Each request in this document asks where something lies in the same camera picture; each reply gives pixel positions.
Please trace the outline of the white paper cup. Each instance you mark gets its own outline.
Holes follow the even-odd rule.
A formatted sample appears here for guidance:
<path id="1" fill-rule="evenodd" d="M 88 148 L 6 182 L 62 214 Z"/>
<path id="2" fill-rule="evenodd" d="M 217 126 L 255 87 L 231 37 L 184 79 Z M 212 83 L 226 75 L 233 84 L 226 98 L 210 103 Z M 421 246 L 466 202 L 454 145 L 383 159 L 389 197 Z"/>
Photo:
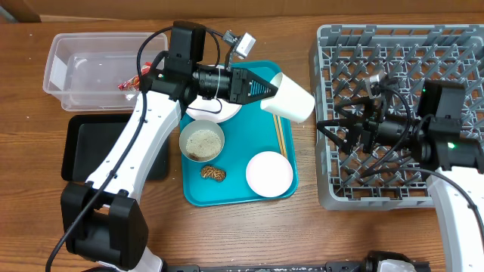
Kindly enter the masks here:
<path id="1" fill-rule="evenodd" d="M 275 96 L 260 101 L 262 110 L 298 123 L 309 118 L 315 99 L 307 90 L 283 73 L 276 74 L 270 83 L 278 91 Z"/>

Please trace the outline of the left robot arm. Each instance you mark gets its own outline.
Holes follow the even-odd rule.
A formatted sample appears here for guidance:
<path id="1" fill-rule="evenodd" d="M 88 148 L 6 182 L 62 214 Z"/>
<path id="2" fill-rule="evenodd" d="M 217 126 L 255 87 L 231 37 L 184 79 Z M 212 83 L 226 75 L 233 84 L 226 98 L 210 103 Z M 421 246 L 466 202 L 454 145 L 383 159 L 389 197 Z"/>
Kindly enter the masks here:
<path id="1" fill-rule="evenodd" d="M 243 68 L 206 66 L 206 36 L 199 23 L 176 21 L 170 46 L 138 73 L 135 108 L 103 162 L 84 184 L 69 183 L 60 204 L 64 235 L 58 248 L 96 263 L 99 271 L 162 271 L 147 247 L 148 227 L 139 202 L 147 175 L 166 139 L 197 98 L 245 105 L 274 97 L 277 88 Z"/>

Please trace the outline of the red snack wrapper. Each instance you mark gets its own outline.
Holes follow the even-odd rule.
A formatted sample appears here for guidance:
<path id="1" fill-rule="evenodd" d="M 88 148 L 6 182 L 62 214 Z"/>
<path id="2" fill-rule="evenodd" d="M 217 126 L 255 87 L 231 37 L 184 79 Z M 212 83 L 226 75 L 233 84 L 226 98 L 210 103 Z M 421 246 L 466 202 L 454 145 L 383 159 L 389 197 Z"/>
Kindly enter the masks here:
<path id="1" fill-rule="evenodd" d="M 149 72 L 151 68 L 151 62 L 146 62 L 141 67 L 141 74 L 144 75 Z M 133 76 L 131 79 L 118 85 L 120 91 L 138 91 L 139 90 L 139 76 Z"/>

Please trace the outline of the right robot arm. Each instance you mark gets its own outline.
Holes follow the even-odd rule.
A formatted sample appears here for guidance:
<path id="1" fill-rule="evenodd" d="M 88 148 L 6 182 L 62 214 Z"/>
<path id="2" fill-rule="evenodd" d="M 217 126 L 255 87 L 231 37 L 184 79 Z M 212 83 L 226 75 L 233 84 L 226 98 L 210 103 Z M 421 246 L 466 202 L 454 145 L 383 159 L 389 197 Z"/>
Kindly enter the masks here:
<path id="1" fill-rule="evenodd" d="M 417 115 L 405 104 L 405 115 L 388 112 L 399 97 L 395 79 L 372 82 L 368 96 L 337 104 L 338 119 L 319 121 L 317 130 L 345 154 L 361 145 L 370 154 L 375 145 L 391 151 L 409 150 L 418 167 L 384 168 L 375 162 L 361 173 L 370 175 L 419 172 L 426 176 L 449 271 L 483 269 L 483 149 L 461 136 L 465 87 L 456 82 L 426 80 Z"/>

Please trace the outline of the wooden chopstick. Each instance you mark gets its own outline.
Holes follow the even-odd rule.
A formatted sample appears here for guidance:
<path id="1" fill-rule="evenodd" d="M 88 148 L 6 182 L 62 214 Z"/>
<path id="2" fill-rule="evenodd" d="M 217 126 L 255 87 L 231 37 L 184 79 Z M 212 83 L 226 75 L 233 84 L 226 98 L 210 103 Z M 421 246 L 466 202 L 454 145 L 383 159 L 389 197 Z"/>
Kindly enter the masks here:
<path id="1" fill-rule="evenodd" d="M 280 116 L 277 116 L 276 117 L 276 122 L 278 124 L 278 134 L 279 134 L 279 138 L 280 138 L 280 142 L 281 142 L 281 154 L 287 158 L 287 148 L 286 148 L 286 143 L 285 143 L 285 138 L 284 138 L 284 130 L 283 130 L 283 126 L 282 126 L 282 123 L 281 123 L 281 117 Z"/>
<path id="2" fill-rule="evenodd" d="M 280 147 L 280 153 L 281 153 L 282 156 L 286 157 L 287 151 L 286 151 L 285 142 L 284 142 L 281 119 L 280 119 L 279 116 L 276 116 L 275 114 L 273 115 L 273 119 L 274 119 L 274 123 L 275 123 L 276 135 L 277 135 L 278 143 L 279 143 L 279 147 Z"/>

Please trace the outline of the grey bowl of rice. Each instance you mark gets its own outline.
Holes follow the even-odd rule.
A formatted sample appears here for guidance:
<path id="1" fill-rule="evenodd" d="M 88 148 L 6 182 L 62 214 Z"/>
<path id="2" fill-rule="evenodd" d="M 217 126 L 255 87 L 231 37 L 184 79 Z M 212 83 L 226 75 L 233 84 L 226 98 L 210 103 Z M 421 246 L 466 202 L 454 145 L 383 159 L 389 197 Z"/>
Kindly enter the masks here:
<path id="1" fill-rule="evenodd" d="M 224 132 L 215 122 L 194 120 L 181 129 L 179 147 L 191 161 L 211 161 L 222 152 L 224 145 Z"/>

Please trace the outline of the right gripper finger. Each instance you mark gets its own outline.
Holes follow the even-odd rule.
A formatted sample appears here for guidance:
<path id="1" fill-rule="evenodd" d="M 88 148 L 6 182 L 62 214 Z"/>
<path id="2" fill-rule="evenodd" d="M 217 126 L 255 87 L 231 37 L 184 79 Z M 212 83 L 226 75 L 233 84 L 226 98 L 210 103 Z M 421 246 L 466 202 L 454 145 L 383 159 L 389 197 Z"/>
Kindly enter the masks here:
<path id="1" fill-rule="evenodd" d="M 330 130 L 327 129 L 327 127 L 333 127 L 333 126 L 338 126 L 338 127 L 346 127 L 349 124 L 348 119 L 329 119 L 329 120 L 323 120 L 323 121 L 318 121 L 317 122 L 317 130 L 321 132 L 324 136 L 326 136 L 329 140 L 331 140 L 341 152 L 345 154 L 350 153 L 350 145 L 347 142 L 346 138 L 340 138 L 337 134 L 334 134 Z"/>
<path id="2" fill-rule="evenodd" d="M 339 104 L 337 104 L 334 107 L 334 111 L 336 113 L 339 113 L 343 117 L 355 117 L 355 114 L 350 113 L 349 111 L 345 110 L 345 107 L 349 106 L 356 106 L 356 105 L 362 105 L 362 106 L 369 106 L 372 107 L 373 105 L 373 100 L 370 99 L 369 97 L 359 97 L 354 100 L 345 100 Z"/>

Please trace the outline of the small white plate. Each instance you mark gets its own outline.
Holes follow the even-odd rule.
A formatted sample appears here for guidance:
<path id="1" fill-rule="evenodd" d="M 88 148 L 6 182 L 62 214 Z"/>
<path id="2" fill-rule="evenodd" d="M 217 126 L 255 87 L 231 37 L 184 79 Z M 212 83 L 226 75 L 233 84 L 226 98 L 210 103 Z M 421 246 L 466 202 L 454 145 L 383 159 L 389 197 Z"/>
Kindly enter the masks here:
<path id="1" fill-rule="evenodd" d="M 246 179 L 250 189 L 257 195 L 279 197 L 293 182 L 293 168 L 280 153 L 264 151 L 256 154 L 247 164 Z"/>

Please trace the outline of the large white plate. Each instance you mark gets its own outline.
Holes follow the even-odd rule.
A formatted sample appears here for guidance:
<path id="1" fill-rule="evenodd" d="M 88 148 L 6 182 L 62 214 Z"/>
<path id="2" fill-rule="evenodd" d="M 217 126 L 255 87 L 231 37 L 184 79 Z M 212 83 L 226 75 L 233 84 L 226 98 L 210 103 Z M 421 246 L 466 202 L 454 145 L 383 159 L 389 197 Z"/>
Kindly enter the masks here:
<path id="1" fill-rule="evenodd" d="M 241 105 L 230 104 L 222 99 L 205 100 L 200 95 L 186 109 L 186 113 L 195 120 L 209 120 L 220 123 L 234 117 Z"/>

